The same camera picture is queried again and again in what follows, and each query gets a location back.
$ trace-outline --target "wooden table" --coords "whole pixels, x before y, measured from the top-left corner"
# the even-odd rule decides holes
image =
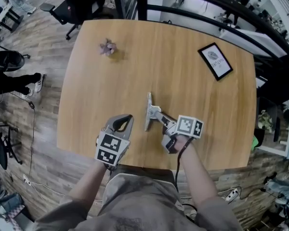
[[[100,55],[105,38],[117,44]],[[213,42],[233,72],[220,81],[197,50]],[[120,163],[176,169],[177,155],[165,153],[162,126],[144,131],[147,93],[168,115],[204,121],[194,142],[207,169],[247,165],[255,127],[256,79],[252,54],[190,29],[146,21],[94,20],[81,27],[68,63],[60,100],[57,145],[94,157],[106,121],[132,114],[131,145]]]

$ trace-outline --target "black cable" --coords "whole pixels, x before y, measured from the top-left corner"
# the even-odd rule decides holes
[[[31,182],[31,166],[32,166],[32,155],[33,155],[33,142],[34,142],[34,128],[35,128],[35,109],[33,108],[34,111],[34,117],[33,117],[33,129],[32,129],[32,142],[30,146],[31,150],[31,157],[30,157],[30,168],[29,168],[29,182]]]
[[[247,194],[244,198],[241,197],[242,188],[241,188],[240,186],[236,186],[235,188],[239,188],[239,189],[240,189],[240,194],[237,195],[237,196],[239,196],[239,199],[240,199],[240,200],[244,200],[244,199],[248,198],[249,195],[250,195],[252,192],[254,192],[254,191],[256,191],[256,190],[259,190],[259,191],[261,191],[261,192],[263,192],[263,193],[265,192],[265,193],[273,196],[274,198],[279,199],[280,201],[283,201],[285,204],[287,204],[286,201],[284,201],[284,200],[282,200],[282,199],[274,196],[273,194],[269,193],[265,188],[255,188],[255,189],[251,190],[251,191],[249,192],[249,194]]]
[[[190,204],[182,204],[182,205],[187,205],[187,206],[190,206],[190,207],[192,207],[196,212],[197,212],[197,209],[196,209],[196,207],[195,206],[193,206],[193,205],[190,205]]]
[[[182,153],[186,150],[186,148],[192,142],[193,139],[194,139],[193,137],[189,138],[178,154],[177,171],[175,173],[175,179],[174,179],[174,186],[177,189],[177,191],[179,191],[177,182],[178,182],[178,174],[179,174],[179,169],[180,169],[180,159],[181,159]]]

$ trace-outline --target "gray t-shirt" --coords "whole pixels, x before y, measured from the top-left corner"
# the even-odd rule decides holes
[[[198,207],[195,223],[173,184],[149,177],[120,173],[109,181],[103,207],[93,218],[75,200],[65,203],[35,222],[36,231],[234,231],[242,230],[231,208],[220,197]]]

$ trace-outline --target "picture frame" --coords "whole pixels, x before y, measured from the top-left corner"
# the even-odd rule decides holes
[[[217,81],[233,71],[227,58],[216,43],[209,44],[208,46],[198,50],[198,52]]]

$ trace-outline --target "white sneaker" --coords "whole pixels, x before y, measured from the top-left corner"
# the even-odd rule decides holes
[[[27,15],[28,15],[28,16],[32,15],[35,10],[37,10],[37,7],[34,7],[33,10],[31,10],[30,12],[27,13]]]
[[[30,89],[29,94],[28,94],[28,95],[23,95],[23,94],[21,94],[21,98],[22,98],[22,99],[27,99],[27,97],[30,97],[30,96],[32,96],[32,95],[33,95],[33,90]]]
[[[34,91],[37,93],[42,89],[44,75],[40,74],[40,79],[38,82],[35,83]]]

